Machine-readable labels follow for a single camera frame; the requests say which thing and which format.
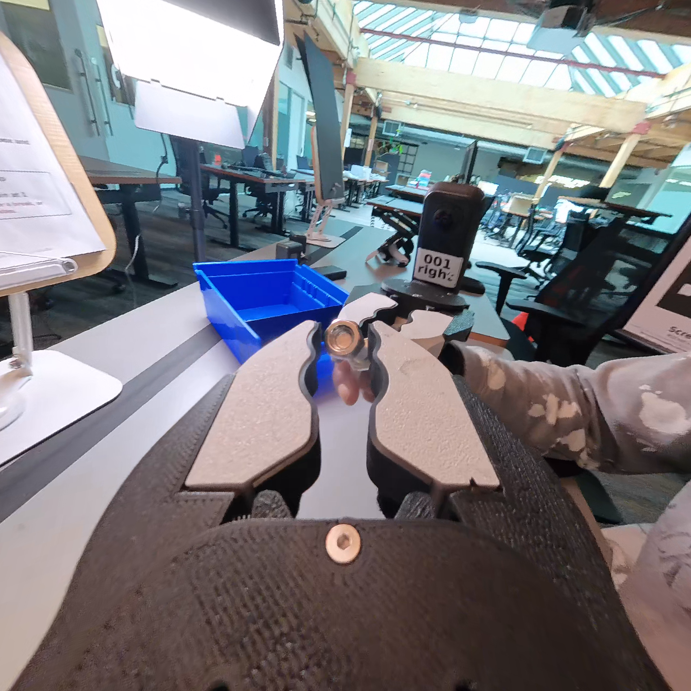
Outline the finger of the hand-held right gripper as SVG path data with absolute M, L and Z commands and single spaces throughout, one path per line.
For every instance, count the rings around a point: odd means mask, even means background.
M 432 356 L 438 357 L 445 344 L 444 333 L 452 321 L 452 316 L 441 312 L 413 310 L 406 319 L 397 317 L 393 328 Z
M 392 325 L 398 309 L 398 303 L 392 298 L 380 293 L 367 293 L 345 304 L 339 320 L 355 324 L 360 331 L 367 331 L 376 321 Z

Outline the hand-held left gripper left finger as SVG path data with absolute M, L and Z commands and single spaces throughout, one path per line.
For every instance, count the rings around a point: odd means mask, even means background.
M 316 364 L 321 325 L 306 320 L 238 368 L 185 480 L 192 491 L 298 502 L 321 470 Z

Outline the silver hex nut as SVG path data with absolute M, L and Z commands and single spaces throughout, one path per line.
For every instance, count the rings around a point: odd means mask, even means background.
M 357 323 L 338 319 L 326 329 L 324 346 L 333 358 L 341 360 L 358 358 L 366 348 L 366 338 Z

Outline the silver hex bolt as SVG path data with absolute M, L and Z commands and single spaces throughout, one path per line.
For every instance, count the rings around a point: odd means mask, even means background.
M 334 362 L 341 360 L 341 359 L 336 359 L 333 358 Z M 350 358 L 350 359 L 343 359 L 347 361 L 353 370 L 359 371 L 359 370 L 367 370 L 370 367 L 370 360 L 369 360 L 369 355 L 368 355 L 368 342 L 366 338 L 366 348 L 363 350 L 363 352 L 360 354 L 358 358 Z

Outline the blue plastic bin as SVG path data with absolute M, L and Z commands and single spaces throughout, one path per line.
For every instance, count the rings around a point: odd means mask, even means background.
M 294 259 L 194 263 L 209 322 L 243 364 L 304 321 L 325 330 L 348 292 Z

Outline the person's right forearm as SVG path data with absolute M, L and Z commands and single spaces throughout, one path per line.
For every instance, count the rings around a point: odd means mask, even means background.
M 523 444 L 611 474 L 690 474 L 690 353 L 596 369 L 507 361 L 479 347 L 444 356 Z

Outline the person's right hand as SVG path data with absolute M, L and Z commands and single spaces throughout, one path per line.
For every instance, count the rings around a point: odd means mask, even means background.
M 347 406 L 353 406 L 362 397 L 368 403 L 375 400 L 371 388 L 369 370 L 353 370 L 345 360 L 338 360 L 333 366 L 333 386 Z

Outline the black folding laptop stand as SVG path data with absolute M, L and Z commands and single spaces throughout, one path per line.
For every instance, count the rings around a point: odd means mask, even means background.
M 393 207 L 377 206 L 372 209 L 372 218 L 378 218 L 393 229 L 394 233 L 375 251 L 369 253 L 365 262 L 377 259 L 380 263 L 408 267 L 415 249 L 414 238 L 419 233 L 421 212 L 410 212 Z

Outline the pale wooden document stand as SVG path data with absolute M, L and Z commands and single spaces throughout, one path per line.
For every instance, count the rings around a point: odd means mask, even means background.
M 331 155 L 325 157 L 319 152 L 317 127 L 310 135 L 313 153 L 313 174 L 315 182 L 316 209 L 310 216 L 306 232 L 306 243 L 311 246 L 335 249 L 344 239 L 325 233 L 325 229 L 335 206 L 345 200 L 343 165 Z

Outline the black office chair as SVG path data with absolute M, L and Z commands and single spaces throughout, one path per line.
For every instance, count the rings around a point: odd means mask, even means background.
M 250 176 L 257 177 L 260 180 L 267 180 L 273 176 L 273 169 L 271 168 L 271 158 L 262 151 L 257 154 L 252 166 L 253 171 L 250 171 Z M 253 218 L 258 216 L 271 216 L 274 209 L 274 194 L 267 193 L 264 185 L 245 184 L 244 192 L 246 196 L 253 197 L 256 201 L 253 208 L 243 212 L 243 218 L 247 218 L 252 214 Z
M 500 278 L 496 312 L 504 306 L 527 315 L 522 328 L 503 319 L 509 340 L 508 350 L 516 361 L 541 361 L 558 366 L 585 365 L 605 333 L 610 316 L 597 307 L 599 296 L 611 287 L 608 275 L 617 254 L 626 247 L 623 233 L 631 227 L 615 220 L 597 229 L 592 241 L 531 299 L 509 298 L 513 281 L 527 278 L 525 269 L 495 263 L 475 266 L 496 273 Z

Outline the wooden desk with black legs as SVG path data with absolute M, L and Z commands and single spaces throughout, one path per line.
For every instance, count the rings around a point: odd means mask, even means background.
M 242 249 L 245 252 L 248 252 L 249 248 L 240 244 L 239 186 L 258 193 L 258 199 L 264 201 L 264 208 L 270 217 L 270 226 L 267 232 L 280 237 L 289 237 L 289 231 L 285 229 L 287 194 L 296 192 L 300 188 L 312 193 L 316 188 L 314 176 L 306 176 L 301 173 L 296 173 L 293 177 L 285 177 L 260 168 L 221 168 L 210 164 L 201 164 L 200 171 L 215 177 L 219 185 L 222 180 L 227 180 L 229 183 L 227 190 L 229 195 L 229 220 L 227 222 L 229 239 L 222 240 L 212 237 L 212 243 L 222 247 Z
M 127 269 L 114 272 L 118 276 L 133 278 L 136 282 L 155 288 L 176 288 L 177 282 L 157 279 L 149 273 L 136 205 L 159 202 L 162 199 L 161 186 L 178 186 L 182 182 L 181 178 L 82 155 L 79 160 L 99 201 L 104 205 L 119 206 L 122 214 L 134 274 L 130 274 Z

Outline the wooden and white document stand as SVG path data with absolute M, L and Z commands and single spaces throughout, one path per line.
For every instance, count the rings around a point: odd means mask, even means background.
M 49 145 L 105 249 L 63 258 L 39 257 L 29 264 L 1 266 L 1 296 L 8 298 L 12 355 L 1 362 L 1 464 L 113 401 L 121 382 L 77 359 L 52 350 L 36 351 L 30 291 L 92 276 L 108 268 L 116 237 L 35 70 L 19 48 L 1 34 L 1 59 L 20 85 Z

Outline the black and white marker board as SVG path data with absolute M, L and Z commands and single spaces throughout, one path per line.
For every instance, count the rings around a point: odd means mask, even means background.
M 620 335 L 655 352 L 690 351 L 690 217 L 635 291 Z

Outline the printed instruction sheet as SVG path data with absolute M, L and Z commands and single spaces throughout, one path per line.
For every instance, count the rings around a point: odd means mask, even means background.
M 4 58 L 1 59 L 1 266 L 105 249 Z

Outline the bright studio light on stand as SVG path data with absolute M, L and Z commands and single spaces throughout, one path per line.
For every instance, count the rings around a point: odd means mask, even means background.
M 282 1 L 98 1 L 135 125 L 180 140 L 191 168 L 195 261 L 206 260 L 200 143 L 242 149 L 285 38 Z

